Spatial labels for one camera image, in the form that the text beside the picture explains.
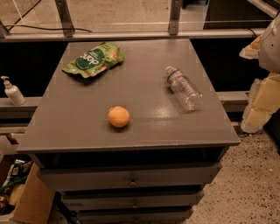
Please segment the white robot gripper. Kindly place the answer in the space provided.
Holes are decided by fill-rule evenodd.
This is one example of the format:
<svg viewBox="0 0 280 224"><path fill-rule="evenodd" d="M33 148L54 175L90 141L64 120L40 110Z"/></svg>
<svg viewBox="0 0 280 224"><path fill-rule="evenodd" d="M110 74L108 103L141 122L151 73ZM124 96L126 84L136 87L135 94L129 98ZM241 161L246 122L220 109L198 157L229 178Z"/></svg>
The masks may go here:
<svg viewBox="0 0 280 224"><path fill-rule="evenodd" d="M280 109L280 17L269 24L262 36L242 48L239 56L247 60L259 57L259 66L272 72L264 80L254 80L242 116L241 130L256 133Z"/></svg>

